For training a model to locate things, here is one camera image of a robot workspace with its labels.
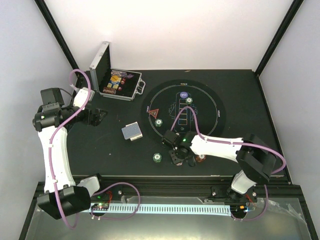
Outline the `yellow big blind button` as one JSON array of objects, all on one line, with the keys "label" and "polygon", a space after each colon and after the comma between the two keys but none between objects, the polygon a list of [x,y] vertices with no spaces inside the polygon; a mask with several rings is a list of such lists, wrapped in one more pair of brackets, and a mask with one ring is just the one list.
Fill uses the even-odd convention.
[{"label": "yellow big blind button", "polygon": [[116,76],[116,75],[113,75],[113,76],[110,78],[110,81],[111,81],[111,82],[120,82],[120,81],[121,81],[121,77]]}]

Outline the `purple small blind button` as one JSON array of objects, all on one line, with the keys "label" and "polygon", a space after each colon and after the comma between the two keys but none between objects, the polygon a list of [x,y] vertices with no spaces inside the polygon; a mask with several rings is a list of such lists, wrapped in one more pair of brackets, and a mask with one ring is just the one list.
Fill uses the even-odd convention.
[{"label": "purple small blind button", "polygon": [[189,96],[189,94],[188,94],[187,92],[185,92],[185,91],[182,91],[182,92],[180,92],[179,96],[180,96],[182,99],[186,99],[186,98]]}]

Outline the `red triangular all-in marker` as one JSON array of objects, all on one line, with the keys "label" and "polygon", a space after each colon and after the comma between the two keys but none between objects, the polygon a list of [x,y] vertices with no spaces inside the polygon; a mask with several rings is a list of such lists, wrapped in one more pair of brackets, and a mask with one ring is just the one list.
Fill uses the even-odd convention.
[{"label": "red triangular all-in marker", "polygon": [[151,117],[153,117],[154,119],[157,119],[158,113],[159,113],[159,109],[158,109],[158,108],[148,111],[148,114],[149,114]]}]

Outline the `blue backed card deck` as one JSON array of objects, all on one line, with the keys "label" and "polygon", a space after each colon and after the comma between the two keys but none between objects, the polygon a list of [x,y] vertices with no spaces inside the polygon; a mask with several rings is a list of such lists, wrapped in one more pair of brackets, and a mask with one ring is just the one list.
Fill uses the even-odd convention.
[{"label": "blue backed card deck", "polygon": [[143,137],[143,133],[137,121],[127,124],[121,131],[125,140],[135,141]]}]

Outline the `open aluminium poker case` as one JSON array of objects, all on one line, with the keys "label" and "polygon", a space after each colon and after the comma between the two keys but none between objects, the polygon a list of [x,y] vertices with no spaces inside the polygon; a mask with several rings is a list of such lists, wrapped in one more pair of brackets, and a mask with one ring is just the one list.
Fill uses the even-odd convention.
[{"label": "open aluminium poker case", "polygon": [[90,66],[92,86],[101,96],[133,101],[136,95],[142,95],[146,82],[142,73],[115,69],[111,65],[110,43],[102,42]]}]

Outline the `orange black chip roll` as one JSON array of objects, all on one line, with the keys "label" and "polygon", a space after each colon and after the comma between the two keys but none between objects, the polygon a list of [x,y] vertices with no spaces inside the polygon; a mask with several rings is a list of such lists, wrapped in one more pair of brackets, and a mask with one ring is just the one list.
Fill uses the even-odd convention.
[{"label": "orange black chip roll", "polygon": [[115,95],[116,92],[117,92],[117,90],[114,89],[114,88],[106,88],[106,89],[103,90],[103,92],[104,92],[105,94]]}]

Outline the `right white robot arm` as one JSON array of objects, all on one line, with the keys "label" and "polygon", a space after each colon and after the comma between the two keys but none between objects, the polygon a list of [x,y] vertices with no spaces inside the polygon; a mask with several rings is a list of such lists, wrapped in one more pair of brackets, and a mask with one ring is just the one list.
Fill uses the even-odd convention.
[{"label": "right white robot arm", "polygon": [[175,165],[187,162],[193,167],[208,156],[237,163],[241,170],[232,177],[223,194],[234,203],[242,201],[253,186],[268,184],[277,160],[276,154],[253,134],[227,139],[192,131],[180,134],[167,130],[161,143],[170,148],[169,155]]}]

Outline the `black aluminium rail base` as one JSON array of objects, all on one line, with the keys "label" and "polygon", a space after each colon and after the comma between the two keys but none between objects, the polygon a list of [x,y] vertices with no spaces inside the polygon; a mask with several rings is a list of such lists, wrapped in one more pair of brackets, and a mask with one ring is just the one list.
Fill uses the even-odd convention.
[{"label": "black aluminium rail base", "polygon": [[[266,197],[263,184],[256,184],[244,195],[231,193],[231,180],[232,178],[227,176],[102,176],[98,179],[97,192],[121,182],[120,185],[106,190],[112,192],[114,201],[120,200],[122,196],[136,196],[133,187],[123,184],[126,182],[135,186],[141,197],[195,197],[224,203],[246,203],[249,199],[256,203],[258,198]],[[267,192],[271,199],[297,198],[304,201],[301,187],[287,181],[286,177],[271,177]]]}]

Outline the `purple chip roll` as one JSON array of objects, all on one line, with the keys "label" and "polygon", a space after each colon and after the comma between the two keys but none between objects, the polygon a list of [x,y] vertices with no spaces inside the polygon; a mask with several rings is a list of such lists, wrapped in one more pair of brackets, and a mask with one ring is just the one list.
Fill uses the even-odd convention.
[{"label": "purple chip roll", "polygon": [[127,77],[127,72],[126,71],[120,71],[120,70],[112,70],[111,71],[111,75],[112,76],[118,76],[118,77],[121,77],[121,78],[126,78]]}]

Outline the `round black poker mat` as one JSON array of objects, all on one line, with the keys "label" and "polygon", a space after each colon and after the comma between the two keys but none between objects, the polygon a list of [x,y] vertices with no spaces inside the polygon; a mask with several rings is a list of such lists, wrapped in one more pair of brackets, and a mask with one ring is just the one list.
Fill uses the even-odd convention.
[{"label": "round black poker mat", "polygon": [[[180,92],[187,92],[193,102],[186,104]],[[194,80],[175,79],[147,87],[138,103],[141,150],[164,149],[161,139],[167,130],[179,134],[199,130],[203,135],[219,137],[225,127],[227,113],[222,99],[211,87]],[[159,109],[160,127],[148,114],[154,109]]]}]

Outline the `green poker chip stack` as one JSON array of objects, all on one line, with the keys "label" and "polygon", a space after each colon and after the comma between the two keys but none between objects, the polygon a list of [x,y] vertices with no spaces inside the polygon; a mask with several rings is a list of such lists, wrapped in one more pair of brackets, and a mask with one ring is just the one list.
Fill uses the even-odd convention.
[{"label": "green poker chip stack", "polygon": [[155,163],[160,163],[162,161],[162,155],[160,153],[154,153],[152,159]]}]

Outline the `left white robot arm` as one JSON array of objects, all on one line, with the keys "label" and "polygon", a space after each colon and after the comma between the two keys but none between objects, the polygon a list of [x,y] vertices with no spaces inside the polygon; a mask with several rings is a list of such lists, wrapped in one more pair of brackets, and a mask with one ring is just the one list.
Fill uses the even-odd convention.
[{"label": "left white robot arm", "polygon": [[81,88],[73,102],[65,106],[60,88],[41,90],[42,105],[32,120],[38,133],[44,157],[44,194],[37,198],[41,210],[56,220],[87,210],[91,197],[103,199],[108,192],[101,175],[94,174],[76,183],[67,150],[68,130],[76,123],[98,126],[107,111],[95,107],[100,95]]}]

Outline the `brown poker chip stack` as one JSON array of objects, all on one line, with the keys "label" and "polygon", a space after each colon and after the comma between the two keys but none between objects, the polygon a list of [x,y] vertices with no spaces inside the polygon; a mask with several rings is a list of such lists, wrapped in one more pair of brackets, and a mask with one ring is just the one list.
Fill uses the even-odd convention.
[{"label": "brown poker chip stack", "polygon": [[203,154],[197,155],[197,156],[195,157],[195,160],[196,160],[196,162],[198,162],[198,163],[203,162],[205,159],[206,159],[206,155],[203,155]]}]

